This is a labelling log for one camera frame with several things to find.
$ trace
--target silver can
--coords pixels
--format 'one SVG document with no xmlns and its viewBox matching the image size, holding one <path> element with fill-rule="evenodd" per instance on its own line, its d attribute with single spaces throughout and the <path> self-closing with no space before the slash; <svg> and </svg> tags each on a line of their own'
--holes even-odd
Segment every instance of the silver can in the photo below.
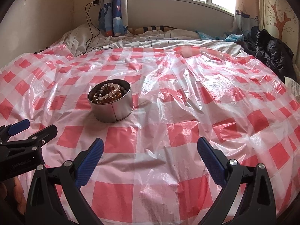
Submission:
<svg viewBox="0 0 300 225">
<path fill-rule="evenodd" d="M 122 96 L 120 99 L 110 103 L 105 103 L 105 104 L 93 103 L 92 100 L 94 94 L 98 90 L 101 90 L 101 87 L 107 83 L 118 84 L 121 87 L 124 87 L 125 90 L 127 90 L 127 93 L 124 96 Z M 121 121 L 126 117 L 128 117 L 134 109 L 131 86 L 127 81 L 122 79 L 106 80 L 96 85 L 88 93 L 88 101 L 90 103 L 92 112 L 96 117 L 96 119 L 98 119 L 100 122 L 103 123 L 115 123 Z"/>
</svg>

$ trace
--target blue patterned curtain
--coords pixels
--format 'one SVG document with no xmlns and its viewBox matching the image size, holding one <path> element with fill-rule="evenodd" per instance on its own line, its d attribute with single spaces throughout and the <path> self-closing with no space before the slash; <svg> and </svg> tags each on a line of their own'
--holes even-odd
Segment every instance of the blue patterned curtain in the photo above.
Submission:
<svg viewBox="0 0 300 225">
<path fill-rule="evenodd" d="M 100 0 L 99 29 L 105 36 L 120 36 L 127 33 L 127 0 Z"/>
</svg>

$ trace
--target cartoon whale curtain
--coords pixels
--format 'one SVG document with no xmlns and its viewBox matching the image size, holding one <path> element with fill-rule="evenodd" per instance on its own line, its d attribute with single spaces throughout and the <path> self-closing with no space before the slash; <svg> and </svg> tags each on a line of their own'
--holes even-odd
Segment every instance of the cartoon whale curtain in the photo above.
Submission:
<svg viewBox="0 0 300 225">
<path fill-rule="evenodd" d="M 127 0 L 100 0 L 99 29 L 105 36 L 120 36 L 127 33 Z"/>
<path fill-rule="evenodd" d="M 256 34 L 260 23 L 259 16 L 259 0 L 236 0 L 232 32 L 243 34 L 245 40 L 256 43 Z"/>
</svg>

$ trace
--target black puffer jacket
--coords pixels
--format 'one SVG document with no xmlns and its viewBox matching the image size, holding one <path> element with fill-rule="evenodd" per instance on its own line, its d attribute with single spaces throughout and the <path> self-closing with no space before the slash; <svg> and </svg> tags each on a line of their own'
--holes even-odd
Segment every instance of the black puffer jacket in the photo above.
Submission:
<svg viewBox="0 0 300 225">
<path fill-rule="evenodd" d="M 269 67 L 284 83 L 284 77 L 295 81 L 292 50 L 281 40 L 271 36 L 268 31 L 257 33 L 255 57 Z"/>
</svg>

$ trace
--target plastic tablecloth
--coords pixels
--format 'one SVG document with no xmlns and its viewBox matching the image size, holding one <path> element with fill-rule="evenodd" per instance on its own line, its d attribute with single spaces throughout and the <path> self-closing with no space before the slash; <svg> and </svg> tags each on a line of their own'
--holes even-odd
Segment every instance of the plastic tablecloth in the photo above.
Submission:
<svg viewBox="0 0 300 225">
<path fill-rule="evenodd" d="M 87 100 L 93 86 L 109 79 L 130 82 L 135 104 L 114 124 L 97 121 Z M 266 165 L 277 214 L 300 190 L 299 104 L 252 56 L 184 46 L 74 57 L 56 45 L 9 63 L 0 88 L 1 124 L 31 122 L 14 139 L 57 126 L 57 137 L 43 147 L 47 167 L 73 160 L 95 138 L 103 139 L 104 154 L 81 192 L 105 224 L 197 224 L 221 190 L 197 153 L 201 136 L 242 165 Z M 25 194 L 32 176 L 20 176 Z M 74 220 L 60 186 L 58 193 Z"/>
</svg>

